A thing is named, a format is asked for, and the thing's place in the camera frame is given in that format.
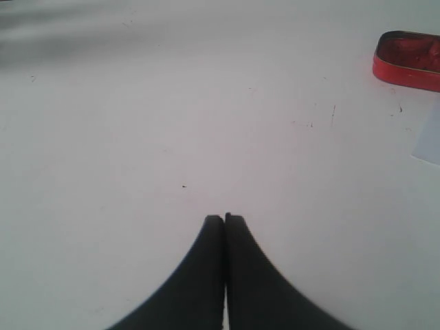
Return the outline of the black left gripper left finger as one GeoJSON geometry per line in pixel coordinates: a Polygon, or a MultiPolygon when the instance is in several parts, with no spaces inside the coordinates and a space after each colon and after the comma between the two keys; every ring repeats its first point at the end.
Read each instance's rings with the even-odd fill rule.
{"type": "Polygon", "coordinates": [[[139,307],[112,329],[222,329],[225,299],[224,221],[205,218],[182,262],[139,307]]]}

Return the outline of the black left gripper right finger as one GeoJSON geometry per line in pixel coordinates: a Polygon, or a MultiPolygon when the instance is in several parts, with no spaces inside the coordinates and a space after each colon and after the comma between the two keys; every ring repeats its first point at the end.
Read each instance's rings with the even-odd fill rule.
{"type": "Polygon", "coordinates": [[[348,329],[274,267],[245,219],[225,215],[226,289],[231,329],[348,329]]]}

